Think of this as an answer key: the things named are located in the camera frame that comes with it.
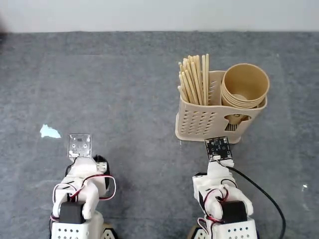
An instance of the black circuit board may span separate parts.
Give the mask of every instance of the black circuit board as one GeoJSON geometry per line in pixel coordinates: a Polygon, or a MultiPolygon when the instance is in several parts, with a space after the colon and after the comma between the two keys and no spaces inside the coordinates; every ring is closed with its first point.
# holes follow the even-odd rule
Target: black circuit board
{"type": "Polygon", "coordinates": [[[232,158],[228,138],[226,136],[206,139],[205,144],[210,162],[214,161],[214,156],[220,156],[220,160],[232,158]]]}

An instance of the stack of paper cups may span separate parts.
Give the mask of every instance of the stack of paper cups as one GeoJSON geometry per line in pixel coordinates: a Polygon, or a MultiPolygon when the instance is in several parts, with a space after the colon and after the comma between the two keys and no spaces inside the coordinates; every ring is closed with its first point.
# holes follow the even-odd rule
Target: stack of paper cups
{"type": "MultiPolygon", "coordinates": [[[[221,98],[224,106],[240,109],[257,107],[269,90],[269,78],[258,66],[242,63],[230,67],[221,84],[221,98]]],[[[244,115],[230,115],[230,124],[239,124],[244,115]]]]}

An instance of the chopstick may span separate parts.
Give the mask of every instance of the chopstick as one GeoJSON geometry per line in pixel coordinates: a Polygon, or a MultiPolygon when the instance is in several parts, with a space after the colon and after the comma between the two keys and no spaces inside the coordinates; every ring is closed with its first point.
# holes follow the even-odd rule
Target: chopstick
{"type": "Polygon", "coordinates": [[[209,55],[206,54],[206,102],[207,102],[207,105],[208,105],[208,91],[209,91],[209,55]]]}
{"type": "Polygon", "coordinates": [[[186,75],[185,75],[185,72],[182,72],[180,75],[179,75],[179,79],[181,79],[181,81],[184,82],[184,85],[185,85],[185,89],[186,89],[186,93],[187,93],[187,97],[188,97],[188,101],[192,104],[195,103],[194,99],[193,99],[193,96],[192,96],[192,93],[191,93],[191,90],[190,90],[190,87],[189,87],[189,84],[188,84],[188,80],[186,78],[186,75]]]}
{"type": "Polygon", "coordinates": [[[185,74],[186,74],[186,78],[187,78],[187,80],[188,80],[189,87],[190,87],[190,89],[191,89],[191,93],[192,93],[192,95],[193,95],[194,102],[195,102],[195,104],[198,105],[199,102],[198,102],[196,90],[195,90],[194,85],[193,85],[193,82],[192,82],[192,80],[191,80],[189,71],[188,71],[188,70],[185,70],[185,74]]]}
{"type": "Polygon", "coordinates": [[[198,101],[199,101],[199,104],[202,106],[203,105],[203,101],[202,101],[202,97],[201,97],[200,85],[199,85],[197,72],[196,72],[196,66],[195,66],[194,62],[191,63],[191,69],[192,69],[193,78],[194,78],[194,82],[195,82],[195,86],[196,86],[198,101]]]}
{"type": "Polygon", "coordinates": [[[207,105],[207,86],[206,86],[206,57],[205,55],[201,56],[202,62],[202,71],[203,71],[203,98],[204,98],[204,105],[207,105]]]}
{"type": "Polygon", "coordinates": [[[185,92],[183,90],[183,87],[182,86],[178,86],[177,88],[178,88],[178,91],[179,91],[181,97],[183,98],[183,100],[188,102],[188,98],[187,98],[187,96],[186,96],[186,94],[185,94],[185,92]]]}
{"type": "Polygon", "coordinates": [[[182,99],[192,104],[207,106],[209,104],[209,55],[202,55],[202,62],[199,55],[189,55],[183,58],[183,62],[179,62],[178,66],[180,80],[178,90],[182,99]]]}

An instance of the beige plastic caddy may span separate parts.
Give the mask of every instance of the beige plastic caddy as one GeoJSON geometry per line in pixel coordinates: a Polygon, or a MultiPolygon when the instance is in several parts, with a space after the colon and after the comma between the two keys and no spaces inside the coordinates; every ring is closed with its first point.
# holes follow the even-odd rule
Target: beige plastic caddy
{"type": "Polygon", "coordinates": [[[264,96],[253,109],[224,106],[224,100],[224,105],[222,105],[221,83],[225,72],[209,72],[208,106],[191,104],[180,97],[175,124],[177,138],[180,140],[204,141],[207,138],[227,136],[230,143],[238,143],[241,135],[266,107],[267,96],[264,96]]]}

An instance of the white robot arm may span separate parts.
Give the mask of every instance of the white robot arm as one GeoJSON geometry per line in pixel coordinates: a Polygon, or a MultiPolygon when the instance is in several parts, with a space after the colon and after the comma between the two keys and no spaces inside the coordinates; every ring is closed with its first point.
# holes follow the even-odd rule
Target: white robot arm
{"type": "Polygon", "coordinates": [[[100,200],[114,197],[116,182],[110,175],[108,162],[101,156],[91,156],[92,137],[72,134],[69,137],[69,157],[73,161],[66,176],[53,189],[53,210],[50,217],[52,239],[116,239],[116,233],[105,226],[101,213],[96,211],[100,200]],[[111,196],[110,179],[114,181],[111,196]]]}
{"type": "Polygon", "coordinates": [[[252,202],[237,188],[227,166],[233,167],[226,137],[206,140],[207,173],[193,176],[194,197],[204,217],[192,239],[257,239],[255,221],[250,218],[252,202]]]}

